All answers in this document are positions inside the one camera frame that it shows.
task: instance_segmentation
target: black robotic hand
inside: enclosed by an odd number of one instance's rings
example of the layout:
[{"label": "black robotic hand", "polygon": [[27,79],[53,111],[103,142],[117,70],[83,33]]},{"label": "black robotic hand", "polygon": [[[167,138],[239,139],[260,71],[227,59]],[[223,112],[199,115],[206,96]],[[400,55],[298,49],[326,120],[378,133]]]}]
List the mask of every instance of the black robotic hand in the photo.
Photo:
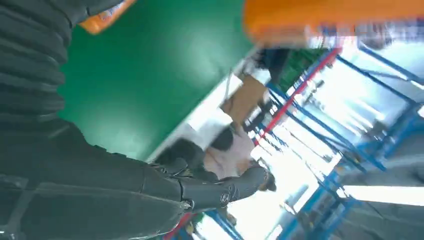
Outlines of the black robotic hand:
[{"label": "black robotic hand", "polygon": [[57,116],[73,27],[120,2],[0,0],[0,239],[148,238],[187,211],[252,194],[265,173],[218,183],[170,175],[88,144]]}]

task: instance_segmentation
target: fluorescent light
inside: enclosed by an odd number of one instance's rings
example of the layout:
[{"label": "fluorescent light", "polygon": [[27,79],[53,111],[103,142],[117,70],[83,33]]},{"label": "fluorescent light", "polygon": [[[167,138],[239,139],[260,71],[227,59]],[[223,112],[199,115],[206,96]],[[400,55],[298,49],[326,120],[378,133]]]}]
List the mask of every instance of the fluorescent light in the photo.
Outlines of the fluorescent light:
[{"label": "fluorescent light", "polygon": [[424,105],[418,110],[418,114],[424,118]]},{"label": "fluorescent light", "polygon": [[418,87],[419,89],[421,89],[421,90],[424,90],[424,86],[423,85],[421,85],[421,84],[419,84],[418,82],[416,82],[416,81],[411,81],[411,84],[413,84],[414,86],[416,86],[416,87]]},{"label": "fluorescent light", "polygon": [[281,225],[277,225],[277,227],[272,231],[272,233],[269,235],[267,239],[277,239],[282,231],[283,231],[283,228],[281,227]]},{"label": "fluorescent light", "polygon": [[[360,201],[424,206],[424,187],[419,186],[343,186],[346,193]],[[345,198],[341,189],[337,190]]]}]

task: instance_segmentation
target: black hair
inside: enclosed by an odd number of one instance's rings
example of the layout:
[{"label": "black hair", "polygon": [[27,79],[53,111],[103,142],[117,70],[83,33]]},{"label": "black hair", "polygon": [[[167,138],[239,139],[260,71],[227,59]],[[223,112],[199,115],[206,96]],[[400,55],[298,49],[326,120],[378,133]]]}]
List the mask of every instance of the black hair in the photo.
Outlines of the black hair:
[{"label": "black hair", "polygon": [[272,173],[269,173],[268,181],[266,181],[266,184],[265,184],[265,189],[272,192],[277,191],[276,178],[274,177]]},{"label": "black hair", "polygon": [[212,142],[211,147],[220,151],[228,151],[233,146],[234,136],[231,126],[225,128]]}]

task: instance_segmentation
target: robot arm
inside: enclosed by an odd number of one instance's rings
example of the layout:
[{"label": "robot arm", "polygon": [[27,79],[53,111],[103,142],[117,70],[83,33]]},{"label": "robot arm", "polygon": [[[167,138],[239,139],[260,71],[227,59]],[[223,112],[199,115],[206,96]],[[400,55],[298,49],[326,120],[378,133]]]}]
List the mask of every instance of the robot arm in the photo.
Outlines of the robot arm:
[{"label": "robot arm", "polygon": [[120,240],[250,196],[263,168],[212,183],[88,144],[60,119],[72,28],[120,0],[0,1],[0,239]]}]

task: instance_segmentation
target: blue shelving rack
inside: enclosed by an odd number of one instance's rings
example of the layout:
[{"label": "blue shelving rack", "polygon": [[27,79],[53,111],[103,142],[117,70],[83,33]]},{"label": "blue shelving rack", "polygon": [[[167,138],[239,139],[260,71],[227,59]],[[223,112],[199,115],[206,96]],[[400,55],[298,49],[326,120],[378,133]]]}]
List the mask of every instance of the blue shelving rack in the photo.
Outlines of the blue shelving rack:
[{"label": "blue shelving rack", "polygon": [[[313,114],[308,112],[305,108],[300,106],[297,102],[294,101],[293,103],[290,103],[289,99],[293,98],[294,97],[293,95],[287,96],[286,93],[280,91],[276,86],[272,84],[269,84],[268,88],[271,93],[271,99],[274,101],[275,105],[277,106],[279,110],[284,109],[284,106],[287,103],[292,104],[292,106],[295,107],[295,109],[297,109],[305,117],[318,123],[323,129],[325,129],[328,133],[330,133],[333,136],[333,137],[324,136],[316,132],[315,130],[313,130],[303,121],[301,121],[296,116],[294,116],[294,114],[290,112],[285,112],[285,114],[288,115],[291,119],[293,119],[296,123],[298,123],[300,126],[302,126],[306,130],[308,130],[310,133],[312,133],[317,139],[325,143],[332,151],[334,151],[335,153],[341,154],[342,160],[340,162],[342,165],[348,166],[350,168],[357,168],[360,171],[365,172],[366,170],[364,167],[362,167],[362,164],[365,162],[368,162],[374,165],[376,168],[384,171],[386,169],[384,167],[384,162],[387,157],[393,154],[396,147],[404,139],[406,139],[411,133],[424,131],[424,120],[418,114],[418,111],[423,108],[423,102],[414,101],[410,97],[404,95],[403,93],[399,92],[398,90],[392,88],[388,84],[381,81],[379,77],[391,78],[391,79],[396,79],[399,81],[406,81],[406,82],[414,81],[418,84],[424,84],[424,80],[418,77],[417,75],[407,71],[406,69],[396,65],[395,63],[389,61],[388,59],[382,57],[381,55],[377,54],[376,52],[372,50],[369,50],[365,47],[360,47],[359,50],[362,53],[365,53],[375,58],[376,60],[380,61],[381,63],[385,64],[388,68],[392,68],[393,70],[398,71],[402,75],[406,76],[406,78],[401,78],[393,74],[361,69],[358,66],[354,65],[353,63],[347,61],[340,55],[336,56],[337,61],[343,63],[344,65],[351,68],[352,70],[367,77],[372,82],[378,84],[382,88],[393,93],[395,96],[399,97],[400,99],[404,100],[407,103],[407,107],[405,108],[405,110],[402,112],[402,114],[400,114],[400,116],[397,118],[395,123],[388,128],[386,135],[381,138],[375,138],[371,141],[362,143],[360,145],[354,145],[353,143],[349,142],[346,138],[344,138],[341,134],[339,134],[338,132],[333,130],[331,127],[326,125],[318,117],[314,116]],[[311,73],[316,72],[317,71],[316,68],[318,66],[324,66],[324,64],[319,64],[319,63],[314,64],[310,69],[306,71],[305,75],[310,76]],[[282,103],[279,101],[279,99],[284,99],[285,102]],[[265,135],[263,132],[267,130],[269,132],[267,135]],[[287,147],[287,144],[284,142],[284,140],[276,136],[273,133],[273,131],[271,129],[267,129],[266,126],[260,125],[256,129],[256,131],[258,135],[261,134],[262,136],[264,136],[265,140],[268,143],[271,143],[269,141],[269,138],[274,138],[276,139],[277,142],[280,143],[281,146]],[[360,156],[360,158],[362,159],[362,162],[357,161],[357,159],[352,159],[348,154],[344,154],[344,152],[341,151],[342,149],[351,153],[355,153],[357,156]],[[276,150],[280,151],[281,149],[279,146],[276,146]],[[352,197],[348,196],[346,198],[340,198],[337,195],[336,191],[338,189],[341,189],[341,186],[338,184],[338,177],[339,176],[337,172],[333,170],[324,179],[324,181],[322,182],[318,181],[319,188],[315,191],[315,193],[307,201],[307,203],[301,208],[301,210],[296,214],[296,215],[303,215],[303,216],[310,215],[314,209],[314,206],[320,204],[324,196],[332,196],[333,200],[327,204],[327,206],[325,207],[321,215],[318,217],[318,219],[315,219],[313,223],[310,222],[310,227],[308,229],[305,229],[305,227],[302,226],[302,223],[301,223],[302,220],[296,217],[287,226],[283,227],[283,232],[278,237],[279,240],[297,239],[297,238],[321,240],[321,239],[327,239],[332,234],[332,232],[337,228],[339,223],[342,221],[343,217],[347,214],[349,209],[354,204],[358,203],[358,201],[356,201]]]}]

